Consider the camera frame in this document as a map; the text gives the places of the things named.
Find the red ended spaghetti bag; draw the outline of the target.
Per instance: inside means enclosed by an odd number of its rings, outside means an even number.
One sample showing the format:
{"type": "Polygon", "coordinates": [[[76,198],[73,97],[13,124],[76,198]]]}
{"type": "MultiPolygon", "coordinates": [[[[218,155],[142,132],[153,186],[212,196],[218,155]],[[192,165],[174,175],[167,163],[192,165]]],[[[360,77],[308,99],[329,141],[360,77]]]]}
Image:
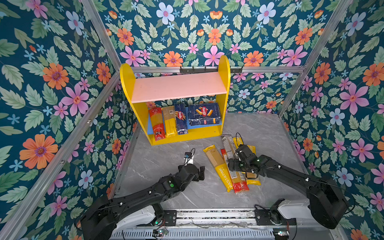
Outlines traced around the red ended spaghetti bag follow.
{"type": "Polygon", "coordinates": [[[226,161],[227,168],[229,171],[230,179],[232,181],[232,186],[233,186],[235,194],[238,194],[240,192],[249,191],[249,187],[248,187],[246,181],[243,181],[243,179],[241,178],[241,174],[238,172],[229,170],[230,161],[228,158],[227,151],[225,149],[221,149],[221,153],[222,153],[224,160],[226,161]]]}

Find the clear blue white spaghetti bag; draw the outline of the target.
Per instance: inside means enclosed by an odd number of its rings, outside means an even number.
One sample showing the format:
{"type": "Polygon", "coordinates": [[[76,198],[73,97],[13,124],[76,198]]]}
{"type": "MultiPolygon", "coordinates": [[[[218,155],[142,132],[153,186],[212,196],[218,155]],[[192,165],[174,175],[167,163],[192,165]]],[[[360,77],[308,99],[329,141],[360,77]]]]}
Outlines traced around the clear blue white spaghetti bag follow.
{"type": "Polygon", "coordinates": [[[232,139],[226,135],[222,135],[221,138],[222,138],[222,142],[223,142],[224,149],[226,151],[228,160],[235,160],[236,158],[234,156],[232,143],[231,143],[232,139]]]}

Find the blue Barilla rigatoni bag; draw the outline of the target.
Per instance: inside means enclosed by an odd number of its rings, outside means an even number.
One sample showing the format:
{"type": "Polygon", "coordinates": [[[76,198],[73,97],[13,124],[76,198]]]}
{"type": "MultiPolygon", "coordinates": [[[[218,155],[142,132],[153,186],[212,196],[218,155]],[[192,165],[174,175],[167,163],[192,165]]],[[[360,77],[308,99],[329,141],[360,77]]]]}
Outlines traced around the blue Barilla rigatoni bag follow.
{"type": "Polygon", "coordinates": [[[190,105],[188,107],[190,126],[218,125],[221,123],[221,112],[217,103],[190,105]]]}

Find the blue Barilla spaghetti box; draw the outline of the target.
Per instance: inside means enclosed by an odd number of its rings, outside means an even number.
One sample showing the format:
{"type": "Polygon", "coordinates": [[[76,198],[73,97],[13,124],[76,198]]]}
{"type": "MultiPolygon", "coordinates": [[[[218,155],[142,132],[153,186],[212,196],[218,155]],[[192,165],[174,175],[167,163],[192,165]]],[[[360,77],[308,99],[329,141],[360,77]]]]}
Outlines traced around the blue Barilla spaghetti box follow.
{"type": "Polygon", "coordinates": [[[185,104],[175,104],[175,118],[178,135],[188,134],[187,116],[185,104]]]}

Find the yellow spaghetti bag with barcode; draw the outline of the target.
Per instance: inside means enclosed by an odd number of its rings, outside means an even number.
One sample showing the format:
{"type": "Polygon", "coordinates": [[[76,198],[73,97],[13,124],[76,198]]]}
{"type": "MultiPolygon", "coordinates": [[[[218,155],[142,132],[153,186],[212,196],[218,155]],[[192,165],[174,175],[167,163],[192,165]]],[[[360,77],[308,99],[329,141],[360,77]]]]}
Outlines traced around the yellow spaghetti bag with barcode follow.
{"type": "Polygon", "coordinates": [[[175,107],[169,106],[162,108],[164,127],[166,131],[166,137],[171,138],[177,135],[177,124],[175,117],[175,107]]]}

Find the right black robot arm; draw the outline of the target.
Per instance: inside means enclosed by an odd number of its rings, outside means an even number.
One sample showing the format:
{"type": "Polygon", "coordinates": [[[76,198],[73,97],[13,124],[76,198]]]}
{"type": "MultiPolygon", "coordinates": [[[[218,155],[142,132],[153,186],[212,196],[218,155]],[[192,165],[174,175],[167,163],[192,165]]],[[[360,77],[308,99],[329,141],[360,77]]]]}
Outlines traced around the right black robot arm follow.
{"type": "Polygon", "coordinates": [[[335,229],[350,207],[342,189],[332,180],[310,176],[291,169],[271,157],[256,156],[246,145],[239,145],[229,158],[230,171],[257,174],[279,181],[309,200],[311,215],[320,225],[335,229]]]}

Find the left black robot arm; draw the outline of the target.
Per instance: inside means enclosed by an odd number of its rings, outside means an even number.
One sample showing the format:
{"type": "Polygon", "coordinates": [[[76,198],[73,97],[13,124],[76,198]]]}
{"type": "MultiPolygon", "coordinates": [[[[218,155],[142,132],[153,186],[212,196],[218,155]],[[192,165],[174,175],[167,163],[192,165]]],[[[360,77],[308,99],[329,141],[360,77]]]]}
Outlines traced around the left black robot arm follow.
{"type": "Polygon", "coordinates": [[[152,186],[139,192],[109,199],[102,196],[92,203],[80,218],[85,240],[108,240],[113,232],[127,227],[124,219],[149,207],[154,217],[143,223],[139,221],[134,227],[151,224],[155,226],[164,215],[160,203],[178,196],[191,182],[205,179],[205,167],[193,164],[178,166],[178,172],[159,179],[152,186]]]}

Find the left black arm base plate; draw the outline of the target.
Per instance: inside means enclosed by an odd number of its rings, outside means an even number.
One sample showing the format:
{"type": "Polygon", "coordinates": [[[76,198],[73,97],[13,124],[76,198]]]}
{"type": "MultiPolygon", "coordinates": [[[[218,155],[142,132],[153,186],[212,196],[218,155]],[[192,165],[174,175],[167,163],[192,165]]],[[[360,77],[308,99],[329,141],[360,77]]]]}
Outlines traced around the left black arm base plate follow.
{"type": "Polygon", "coordinates": [[[176,226],[178,211],[176,210],[160,210],[155,211],[155,218],[151,221],[152,226],[176,226]]]}

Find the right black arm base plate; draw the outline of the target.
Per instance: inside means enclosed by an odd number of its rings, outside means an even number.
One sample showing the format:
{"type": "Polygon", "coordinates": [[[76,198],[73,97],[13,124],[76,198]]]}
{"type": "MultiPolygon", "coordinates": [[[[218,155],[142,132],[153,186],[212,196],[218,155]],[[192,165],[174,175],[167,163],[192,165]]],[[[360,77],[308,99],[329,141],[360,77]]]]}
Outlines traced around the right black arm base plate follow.
{"type": "Polygon", "coordinates": [[[254,210],[255,220],[258,226],[296,226],[296,219],[285,219],[277,211],[270,213],[269,209],[263,209],[258,206],[254,210]]]}

